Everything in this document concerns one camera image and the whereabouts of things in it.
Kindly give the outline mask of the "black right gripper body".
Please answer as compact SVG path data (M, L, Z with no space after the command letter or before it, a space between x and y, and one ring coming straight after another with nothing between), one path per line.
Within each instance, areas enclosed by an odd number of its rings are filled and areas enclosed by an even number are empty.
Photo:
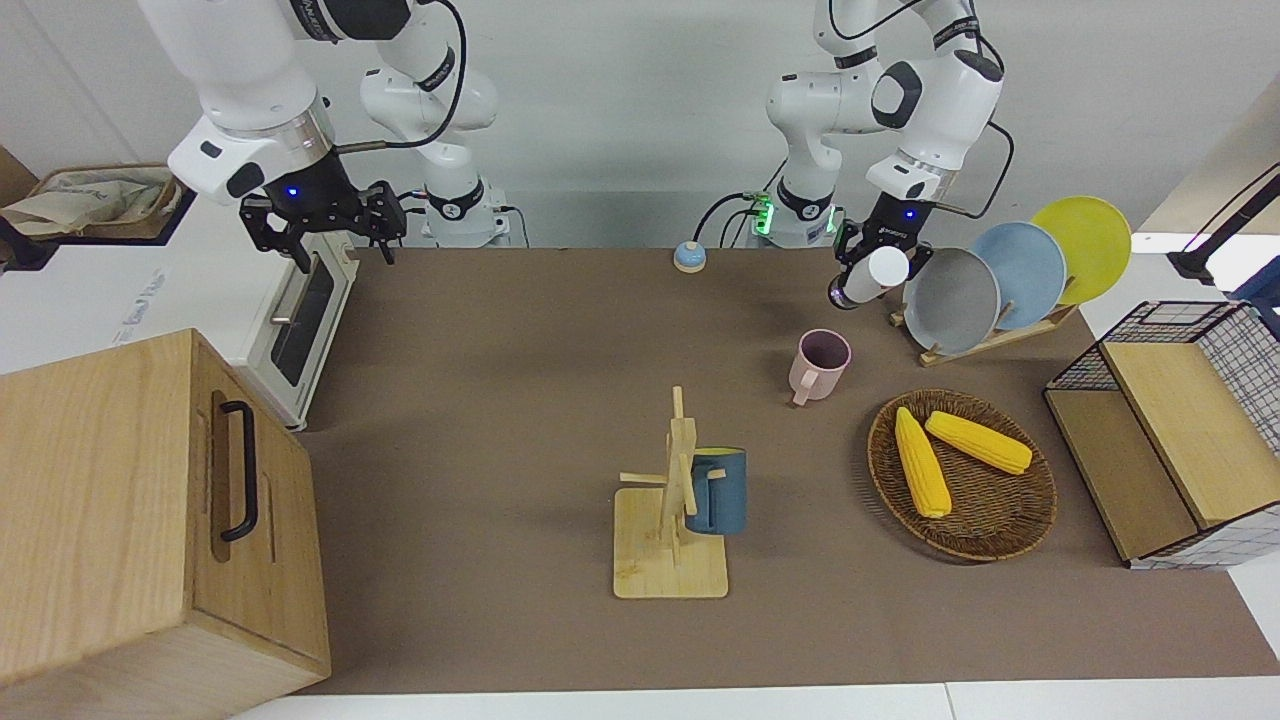
M324 158L285 174L239 201L239 218L261 251L300 251L307 233L348 231L388 245L407 233L406 211L392 186L380 179L353 186L338 158Z

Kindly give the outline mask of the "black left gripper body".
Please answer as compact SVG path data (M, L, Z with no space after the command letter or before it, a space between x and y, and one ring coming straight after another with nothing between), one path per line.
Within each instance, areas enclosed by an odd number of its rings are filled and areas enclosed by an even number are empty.
M895 247L904 252L913 250L922 228L936 208L934 201L904 200L891 193L879 193L868 218L859 222L864 258L879 247Z

